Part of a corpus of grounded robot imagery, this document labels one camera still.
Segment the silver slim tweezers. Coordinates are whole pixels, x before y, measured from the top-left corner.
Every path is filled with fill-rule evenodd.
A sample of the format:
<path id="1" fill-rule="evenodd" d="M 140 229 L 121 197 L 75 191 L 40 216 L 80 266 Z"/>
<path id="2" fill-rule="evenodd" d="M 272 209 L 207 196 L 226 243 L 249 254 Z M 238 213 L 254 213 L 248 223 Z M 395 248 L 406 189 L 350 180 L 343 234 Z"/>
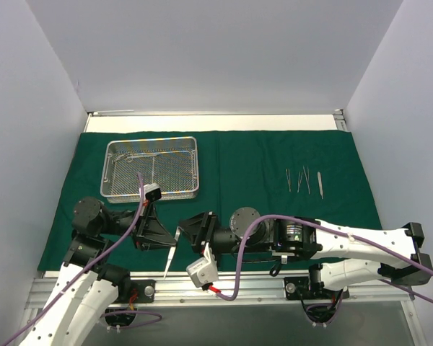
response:
<path id="1" fill-rule="evenodd" d="M 170 270 L 170 266 L 171 266 L 172 260 L 174 258 L 176 249 L 178 247 L 178 240 L 180 238 L 180 233 L 181 233 L 181 229 L 179 227 L 177 227 L 176 230 L 175 230 L 175 236 L 174 236 L 175 245 L 173 247 L 171 247 L 170 250 L 169 250 L 169 253 L 168 253 L 168 256 L 167 256 L 167 262 L 166 262 L 166 265 L 165 265 L 163 279 L 165 279 L 167 277 L 167 274 L 168 274 L 168 272 Z"/>

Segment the metal mesh instrument tray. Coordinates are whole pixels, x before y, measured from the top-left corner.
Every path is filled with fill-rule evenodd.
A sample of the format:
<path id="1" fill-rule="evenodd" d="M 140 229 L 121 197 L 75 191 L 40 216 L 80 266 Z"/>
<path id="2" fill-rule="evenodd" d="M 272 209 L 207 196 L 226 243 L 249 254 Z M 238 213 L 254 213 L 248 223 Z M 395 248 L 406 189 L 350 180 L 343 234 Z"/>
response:
<path id="1" fill-rule="evenodd" d="M 113 162 L 115 155 L 132 153 L 132 162 Z M 163 200 L 195 198 L 200 181 L 197 140 L 192 136 L 111 141 L 105 151 L 100 194 L 109 203 L 139 200 L 141 173 L 145 185 L 157 183 Z"/>

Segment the silver fine forceps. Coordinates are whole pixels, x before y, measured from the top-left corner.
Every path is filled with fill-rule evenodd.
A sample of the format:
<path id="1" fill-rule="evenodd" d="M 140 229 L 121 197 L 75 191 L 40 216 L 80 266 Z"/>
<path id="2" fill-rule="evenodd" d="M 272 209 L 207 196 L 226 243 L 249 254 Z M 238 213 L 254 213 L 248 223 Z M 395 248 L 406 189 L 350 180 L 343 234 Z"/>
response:
<path id="1" fill-rule="evenodd" d="M 287 179 L 288 191 L 289 191 L 289 192 L 292 192 L 292 180 L 291 180 L 290 169 L 286 168 L 286 169 L 285 169 L 285 172 L 286 172 L 286 179 Z"/>

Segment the green surgical cloth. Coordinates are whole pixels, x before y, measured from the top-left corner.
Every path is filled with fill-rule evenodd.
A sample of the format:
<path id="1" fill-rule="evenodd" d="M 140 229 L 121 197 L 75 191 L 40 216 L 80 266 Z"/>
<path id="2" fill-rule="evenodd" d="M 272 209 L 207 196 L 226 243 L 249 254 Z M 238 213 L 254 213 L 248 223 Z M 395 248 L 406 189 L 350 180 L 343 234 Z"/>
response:
<path id="1" fill-rule="evenodd" d="M 83 133 L 66 176 L 56 215 L 38 269 L 58 270 L 71 241 L 75 204 L 100 196 L 102 166 L 111 141 L 153 138 L 153 132 Z M 380 219 L 369 182 L 350 133 L 326 131 L 196 132 L 200 187 L 190 200 L 161 200 L 158 218 L 169 232 L 178 221 L 204 211 L 223 225 L 241 207 L 261 215 L 319 218 L 337 225 L 379 229 Z M 303 167 L 310 170 L 310 194 Z M 292 192 L 285 169 L 290 169 Z M 318 189 L 321 172 L 324 199 Z"/>

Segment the silver instrument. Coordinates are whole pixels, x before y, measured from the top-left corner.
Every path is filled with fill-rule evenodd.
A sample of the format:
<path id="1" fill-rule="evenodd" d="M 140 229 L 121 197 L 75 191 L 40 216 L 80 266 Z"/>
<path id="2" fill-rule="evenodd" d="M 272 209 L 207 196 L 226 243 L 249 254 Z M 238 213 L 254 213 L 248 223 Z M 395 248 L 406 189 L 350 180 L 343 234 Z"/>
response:
<path id="1" fill-rule="evenodd" d="M 321 172 L 317 172 L 317 178 L 318 178 L 318 189 L 319 189 L 320 197 L 321 199 L 324 199 L 323 181 L 322 181 Z"/>

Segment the silver surgical scissors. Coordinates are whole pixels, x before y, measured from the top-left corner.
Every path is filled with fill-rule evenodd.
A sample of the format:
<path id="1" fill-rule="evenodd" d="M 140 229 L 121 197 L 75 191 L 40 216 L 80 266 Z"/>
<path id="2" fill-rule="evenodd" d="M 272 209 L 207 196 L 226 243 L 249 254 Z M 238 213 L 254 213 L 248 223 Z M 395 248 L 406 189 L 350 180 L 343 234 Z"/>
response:
<path id="1" fill-rule="evenodd" d="M 119 154 L 113 157 L 113 162 L 122 161 L 122 160 L 126 160 L 127 162 L 132 162 L 133 159 L 135 159 L 136 157 L 137 155 L 132 153 Z"/>

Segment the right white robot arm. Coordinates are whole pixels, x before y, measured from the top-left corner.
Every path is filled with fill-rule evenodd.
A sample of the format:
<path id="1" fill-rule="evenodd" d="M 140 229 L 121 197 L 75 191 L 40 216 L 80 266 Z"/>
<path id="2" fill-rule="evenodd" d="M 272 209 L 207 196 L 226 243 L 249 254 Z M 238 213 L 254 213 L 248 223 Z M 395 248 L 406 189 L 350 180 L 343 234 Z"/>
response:
<path id="1" fill-rule="evenodd" d="M 233 256 L 244 262 L 274 262 L 271 275 L 282 266 L 332 257 L 337 263 L 310 267 L 306 289 L 314 297 L 348 285 L 387 278 L 395 285 L 425 285 L 432 274 L 430 256 L 421 252 L 424 233 L 418 223 L 394 230 L 357 229 L 319 219 L 261 216 L 253 208 L 236 210 L 228 227 L 211 211 L 181 220 L 178 228 L 200 258 L 186 271 L 198 288 L 218 280 L 218 261 Z"/>

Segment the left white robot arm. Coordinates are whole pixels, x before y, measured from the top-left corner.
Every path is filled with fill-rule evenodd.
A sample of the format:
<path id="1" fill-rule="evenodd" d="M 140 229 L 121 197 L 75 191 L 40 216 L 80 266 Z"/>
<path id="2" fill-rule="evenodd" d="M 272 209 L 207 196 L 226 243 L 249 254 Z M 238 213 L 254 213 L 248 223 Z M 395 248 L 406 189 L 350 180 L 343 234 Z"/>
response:
<path id="1" fill-rule="evenodd" d="M 114 243 L 107 237 L 130 237 L 140 250 L 176 245 L 157 218 L 154 202 L 160 198 L 159 190 L 146 193 L 135 211 L 109 210 L 92 197 L 74 206 L 72 240 L 58 279 L 22 345 L 81 345 L 103 314 L 112 314 L 110 304 L 127 304 L 119 322 L 110 323 L 122 329 L 137 314 L 135 304 L 153 302 L 154 280 L 133 280 L 129 270 L 108 263 Z"/>

